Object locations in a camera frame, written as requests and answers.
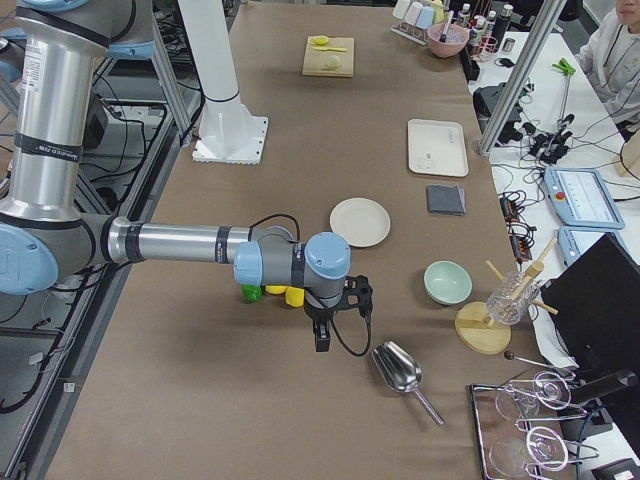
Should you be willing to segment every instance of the pink bowl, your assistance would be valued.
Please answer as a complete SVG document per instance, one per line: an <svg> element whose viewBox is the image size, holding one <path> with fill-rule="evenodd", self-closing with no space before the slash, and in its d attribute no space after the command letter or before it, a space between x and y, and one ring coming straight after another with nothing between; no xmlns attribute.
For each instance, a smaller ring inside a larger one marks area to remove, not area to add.
<svg viewBox="0 0 640 480"><path fill-rule="evenodd" d="M447 32L447 42L442 43L440 41L440 35L444 23L436 23L431 25L427 30L427 45L436 57L448 58L452 57L469 41L469 30L461 27L460 25L449 25L449 31Z"/></svg>

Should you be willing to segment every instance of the black monitor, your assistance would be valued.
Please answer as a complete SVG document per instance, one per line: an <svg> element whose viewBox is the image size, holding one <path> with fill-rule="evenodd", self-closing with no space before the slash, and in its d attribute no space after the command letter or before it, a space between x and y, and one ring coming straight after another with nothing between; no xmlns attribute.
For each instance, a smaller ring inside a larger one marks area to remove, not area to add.
<svg viewBox="0 0 640 480"><path fill-rule="evenodd" d="M603 235L542 290L579 378L593 381L630 369L640 376L640 267L611 234ZM601 398L627 442L640 455L640 386Z"/></svg>

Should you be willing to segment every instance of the gray cloth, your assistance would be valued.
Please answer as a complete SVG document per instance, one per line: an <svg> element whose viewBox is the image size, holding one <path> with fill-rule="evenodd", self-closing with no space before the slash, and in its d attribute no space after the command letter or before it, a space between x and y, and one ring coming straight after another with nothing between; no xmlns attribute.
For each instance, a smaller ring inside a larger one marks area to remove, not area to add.
<svg viewBox="0 0 640 480"><path fill-rule="evenodd" d="M464 215L464 189L460 185L427 185L427 208L431 213Z"/></svg>

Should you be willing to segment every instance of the blue joint cap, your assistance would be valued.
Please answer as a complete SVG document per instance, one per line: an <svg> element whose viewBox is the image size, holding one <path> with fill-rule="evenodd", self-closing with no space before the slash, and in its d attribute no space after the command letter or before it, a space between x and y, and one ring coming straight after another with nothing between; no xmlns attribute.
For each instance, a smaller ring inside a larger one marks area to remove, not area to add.
<svg viewBox="0 0 640 480"><path fill-rule="evenodd" d="M347 276L351 266L351 250L340 235L323 232L311 237L304 249L307 265L327 280L340 280Z"/></svg>
<svg viewBox="0 0 640 480"><path fill-rule="evenodd" d="M89 0L22 0L27 7L41 12L68 12L81 7Z"/></svg>
<svg viewBox="0 0 640 480"><path fill-rule="evenodd" d="M22 72L13 65L0 60L0 75L8 82L13 83L22 76Z"/></svg>
<svg viewBox="0 0 640 480"><path fill-rule="evenodd" d="M153 57L153 40L142 43L114 43L109 46L107 57L120 60L149 60Z"/></svg>
<svg viewBox="0 0 640 480"><path fill-rule="evenodd" d="M262 284L262 251L258 242L244 242L236 248L233 277L240 285Z"/></svg>
<svg viewBox="0 0 640 480"><path fill-rule="evenodd" d="M38 238L0 224L0 292L28 295L45 290L58 279L58 263Z"/></svg>

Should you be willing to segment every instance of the person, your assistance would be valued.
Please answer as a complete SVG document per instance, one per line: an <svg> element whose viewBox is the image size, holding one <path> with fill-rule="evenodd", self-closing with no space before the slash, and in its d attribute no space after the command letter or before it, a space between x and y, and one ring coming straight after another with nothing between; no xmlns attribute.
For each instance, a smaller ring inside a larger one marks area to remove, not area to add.
<svg viewBox="0 0 640 480"><path fill-rule="evenodd" d="M628 140L640 128L640 0L616 0L576 59Z"/></svg>

